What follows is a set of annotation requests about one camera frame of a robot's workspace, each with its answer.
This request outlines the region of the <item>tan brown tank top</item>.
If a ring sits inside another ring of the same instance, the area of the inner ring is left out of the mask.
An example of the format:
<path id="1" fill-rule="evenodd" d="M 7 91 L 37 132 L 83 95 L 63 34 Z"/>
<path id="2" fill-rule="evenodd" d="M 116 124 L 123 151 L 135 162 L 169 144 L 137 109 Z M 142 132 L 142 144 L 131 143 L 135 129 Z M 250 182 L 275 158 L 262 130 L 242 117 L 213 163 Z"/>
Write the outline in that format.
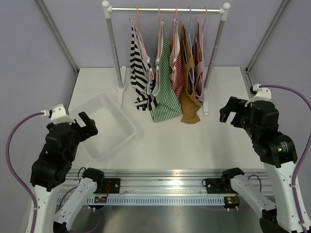
<path id="1" fill-rule="evenodd" d="M 201 103 L 195 96 L 194 60 L 191 54 L 189 34 L 184 24 L 181 27 L 180 48 L 183 65 L 184 86 L 180 94 L 183 117 L 181 121 L 187 124 L 196 124 L 200 121 L 197 114 Z"/>

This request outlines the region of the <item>light blue wire hanger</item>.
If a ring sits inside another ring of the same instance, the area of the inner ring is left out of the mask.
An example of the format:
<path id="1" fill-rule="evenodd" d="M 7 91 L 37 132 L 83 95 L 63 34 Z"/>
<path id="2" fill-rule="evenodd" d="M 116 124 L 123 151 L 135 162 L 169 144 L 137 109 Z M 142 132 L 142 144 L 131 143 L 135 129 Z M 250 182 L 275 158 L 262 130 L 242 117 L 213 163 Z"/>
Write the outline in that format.
<path id="1" fill-rule="evenodd" d="M 188 28 L 186 29 L 185 25 L 182 24 L 182 29 L 184 29 L 184 31 L 186 32 L 184 37 L 186 38 L 186 35 L 187 35 L 187 40 L 189 42 L 189 48 L 190 48 L 190 56 L 188 56 L 187 55 L 187 51 L 186 51 L 185 39 L 183 39 L 183 46 L 184 46 L 184 53 L 185 53 L 184 59 L 185 59 L 187 65 L 189 64 L 189 59 L 193 58 L 192 42 L 191 42 L 191 34 L 190 34 L 191 19 L 192 19 L 192 9 L 190 7 L 188 7 L 188 8 L 189 8 L 189 11 L 190 11 L 190 19 L 189 19 L 189 23 L 188 23 Z M 193 67 L 189 68 L 188 75 L 189 75 L 189 80 L 190 80 L 191 84 L 194 84 L 195 83 L 195 76 L 194 76 L 194 68 Z"/>

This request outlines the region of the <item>pink mauve tank top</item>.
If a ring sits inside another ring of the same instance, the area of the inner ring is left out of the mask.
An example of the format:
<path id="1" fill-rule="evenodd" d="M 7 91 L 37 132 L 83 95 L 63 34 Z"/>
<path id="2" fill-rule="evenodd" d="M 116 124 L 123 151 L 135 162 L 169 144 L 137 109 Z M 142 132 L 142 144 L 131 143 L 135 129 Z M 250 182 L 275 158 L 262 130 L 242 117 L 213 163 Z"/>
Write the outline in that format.
<path id="1" fill-rule="evenodd" d="M 192 45 L 192 52 L 194 58 L 194 75 L 195 75 L 195 96 L 203 103 L 204 102 L 204 80 L 205 80 L 205 66 L 202 45 L 202 31 L 200 30 L 200 23 L 197 21 L 195 25 L 195 34 Z"/>

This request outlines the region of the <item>pink wire hanger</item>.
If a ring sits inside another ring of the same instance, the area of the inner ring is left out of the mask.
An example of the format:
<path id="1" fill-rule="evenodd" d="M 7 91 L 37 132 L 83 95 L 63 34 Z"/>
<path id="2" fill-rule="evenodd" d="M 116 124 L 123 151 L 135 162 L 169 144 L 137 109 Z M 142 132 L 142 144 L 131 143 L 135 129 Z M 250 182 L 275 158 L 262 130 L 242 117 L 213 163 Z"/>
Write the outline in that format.
<path id="1" fill-rule="evenodd" d="M 207 8 L 205 7 L 205 19 L 202 27 L 196 17 L 196 29 L 194 36 L 194 61 L 195 67 L 201 65 L 204 67 L 204 28 L 207 21 Z"/>

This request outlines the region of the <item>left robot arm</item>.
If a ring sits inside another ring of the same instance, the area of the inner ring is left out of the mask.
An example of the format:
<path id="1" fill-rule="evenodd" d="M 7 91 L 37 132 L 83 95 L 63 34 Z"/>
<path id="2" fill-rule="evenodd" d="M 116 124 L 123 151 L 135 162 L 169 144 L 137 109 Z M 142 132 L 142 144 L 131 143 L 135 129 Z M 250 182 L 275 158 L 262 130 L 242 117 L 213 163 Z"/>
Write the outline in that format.
<path id="1" fill-rule="evenodd" d="M 94 120 L 85 112 L 78 115 L 85 126 L 81 127 L 71 118 L 47 125 L 46 143 L 32 165 L 30 179 L 35 198 L 33 217 L 29 220 L 32 233 L 68 233 L 89 196 L 104 190 L 104 173 L 87 168 L 69 200 L 59 211 L 55 211 L 78 145 L 98 134 Z"/>

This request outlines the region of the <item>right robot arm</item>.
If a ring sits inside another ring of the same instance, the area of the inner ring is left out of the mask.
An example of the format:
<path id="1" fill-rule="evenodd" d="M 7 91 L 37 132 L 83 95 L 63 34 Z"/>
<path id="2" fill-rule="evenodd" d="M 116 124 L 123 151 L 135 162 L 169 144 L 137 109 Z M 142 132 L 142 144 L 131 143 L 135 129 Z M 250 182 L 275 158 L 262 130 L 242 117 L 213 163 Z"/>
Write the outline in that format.
<path id="1" fill-rule="evenodd" d="M 223 171 L 222 190 L 235 191 L 247 202 L 258 215 L 264 233 L 309 233 L 311 220 L 294 177 L 298 167 L 295 145 L 290 137 L 279 132 L 275 105 L 270 101 L 248 103 L 230 97 L 220 110 L 220 122 L 226 122 L 232 112 L 235 116 L 231 125 L 245 130 L 268 172 L 275 202 L 255 188 L 239 168 Z"/>

